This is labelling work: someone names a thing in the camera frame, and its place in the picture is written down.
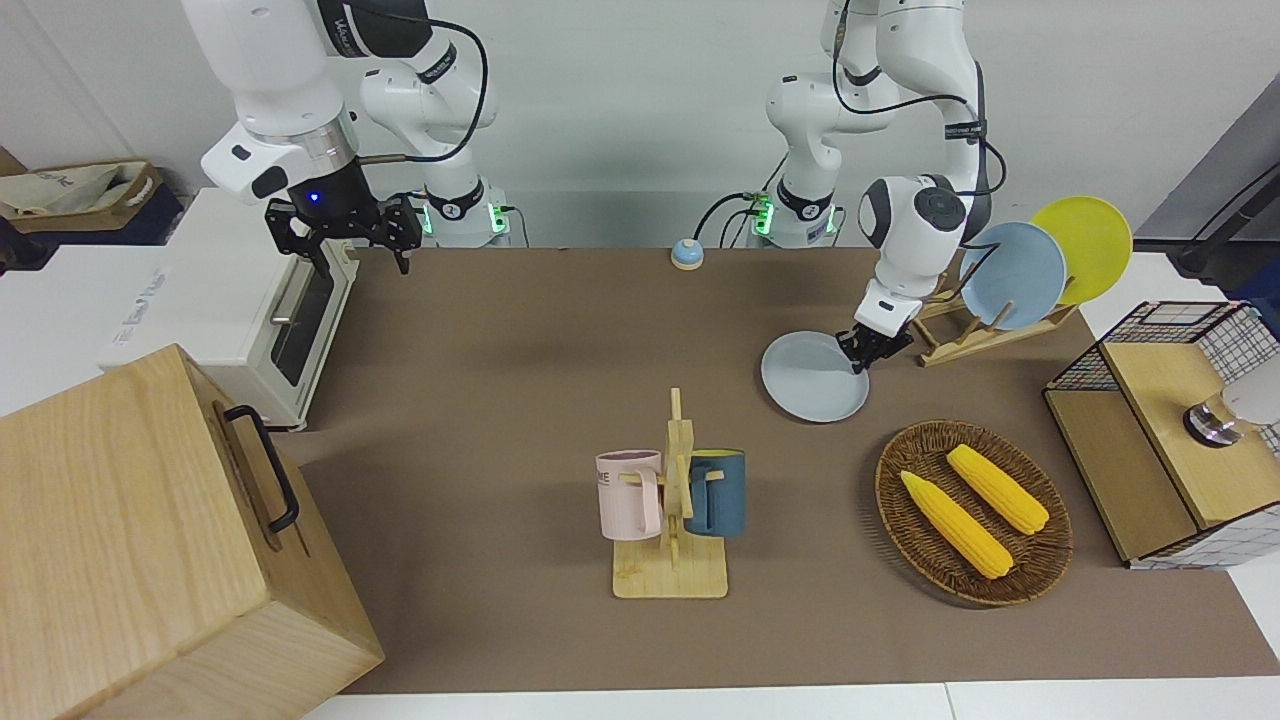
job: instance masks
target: pink mug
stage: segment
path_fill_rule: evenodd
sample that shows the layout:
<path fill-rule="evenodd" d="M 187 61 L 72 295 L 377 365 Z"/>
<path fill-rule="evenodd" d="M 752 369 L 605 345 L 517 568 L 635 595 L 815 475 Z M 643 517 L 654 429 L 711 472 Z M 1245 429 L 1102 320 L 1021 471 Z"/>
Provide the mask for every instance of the pink mug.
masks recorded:
<path fill-rule="evenodd" d="M 600 532 L 613 541 L 646 539 L 662 533 L 657 450 L 616 450 L 595 456 Z"/>

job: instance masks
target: oven door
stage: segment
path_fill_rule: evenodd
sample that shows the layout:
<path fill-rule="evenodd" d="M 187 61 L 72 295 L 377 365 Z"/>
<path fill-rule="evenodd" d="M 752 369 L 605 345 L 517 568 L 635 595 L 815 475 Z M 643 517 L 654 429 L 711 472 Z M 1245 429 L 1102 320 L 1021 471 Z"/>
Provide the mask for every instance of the oven door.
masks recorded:
<path fill-rule="evenodd" d="M 285 401 L 287 416 L 271 418 L 273 425 L 301 425 L 315 389 L 315 380 L 329 352 L 338 316 L 351 288 L 351 261 L 342 250 L 326 242 L 328 278 L 320 277 L 311 263 L 296 260 L 285 279 L 284 292 L 268 322 L 274 328 L 270 350 L 261 373 L 273 393 Z"/>

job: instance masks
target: brown tabletop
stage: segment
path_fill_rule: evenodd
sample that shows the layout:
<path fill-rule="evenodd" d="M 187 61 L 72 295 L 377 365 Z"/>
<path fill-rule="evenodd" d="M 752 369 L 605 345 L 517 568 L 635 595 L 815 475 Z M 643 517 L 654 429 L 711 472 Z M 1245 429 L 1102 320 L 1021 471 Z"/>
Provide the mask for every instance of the brown tabletop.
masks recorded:
<path fill-rule="evenodd" d="M 407 278 L 366 254 L 305 464 L 387 662 L 348 692 L 567 691 L 1275 674 L 1225 573 L 1130 571 L 1041 398 L 1091 342 L 1061 329 L 923 369 L 872 369 L 854 418 L 777 410 L 762 352 L 846 328 L 876 254 L 420 251 Z M 593 457 L 660 448 L 667 388 L 699 446 L 748 452 L 749 519 L 730 596 L 622 601 Z M 1075 557 L 1041 600 L 951 605 L 879 527 L 881 448 L 950 418 L 1005 436 L 1052 477 Z"/>

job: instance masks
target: white wall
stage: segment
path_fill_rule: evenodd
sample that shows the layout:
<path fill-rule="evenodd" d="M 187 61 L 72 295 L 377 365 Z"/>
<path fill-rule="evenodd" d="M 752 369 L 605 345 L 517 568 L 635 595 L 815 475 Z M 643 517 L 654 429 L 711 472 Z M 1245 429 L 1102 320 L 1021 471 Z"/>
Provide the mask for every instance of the white wall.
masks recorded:
<path fill-rule="evenodd" d="M 233 113 L 177 1 L 0 5 L 0 143 L 28 164 L 47 164 L 84 155 L 87 145 L 116 155 L 123 142 L 207 184 L 198 156 Z M 824 0 L 431 6 L 489 45 L 502 111 L 477 137 L 476 155 L 526 206 L 535 242 L 547 245 L 666 243 L 690 232 L 709 199 L 758 187 L 781 156 L 782 138 L 763 110 L 772 79 L 824 67 L 817 38 Z M 10 22 L 23 9 L 35 27 Z M 20 42 L 9 42 L 13 35 Z M 1280 67 L 1275 0 L 978 0 L 968 37 L 986 69 L 991 138 L 1012 167 L 997 219 L 1093 193 L 1139 225 Z M 47 44 L 50 58 L 22 44 Z M 58 60 L 61 69 L 42 77 L 59 92 L 20 88 L 40 77 L 41 63 Z M 332 67 L 355 99 L 370 65 L 335 59 Z M 92 113 L 78 123 L 49 120 L 77 105 L 106 120 L 95 126 Z M 365 152 L 398 149 L 380 128 L 360 124 Z M 888 131 L 842 138 L 837 200 L 855 202 L 879 174 L 936 169 L 940 135 L 936 110 L 918 106 Z M 415 181 L 411 167 L 370 174 L 381 192 Z"/>

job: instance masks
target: yellow plate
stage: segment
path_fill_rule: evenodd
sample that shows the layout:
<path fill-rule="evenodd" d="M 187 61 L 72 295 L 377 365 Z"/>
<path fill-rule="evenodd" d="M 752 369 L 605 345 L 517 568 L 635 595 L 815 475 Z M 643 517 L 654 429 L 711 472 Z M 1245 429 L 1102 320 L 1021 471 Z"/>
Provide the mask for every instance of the yellow plate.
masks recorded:
<path fill-rule="evenodd" d="M 1053 236 L 1066 258 L 1066 274 L 1073 279 L 1059 300 L 1062 305 L 1078 305 L 1102 295 L 1129 266 L 1133 255 L 1129 222 L 1101 197 L 1055 200 L 1036 213 L 1032 223 Z"/>

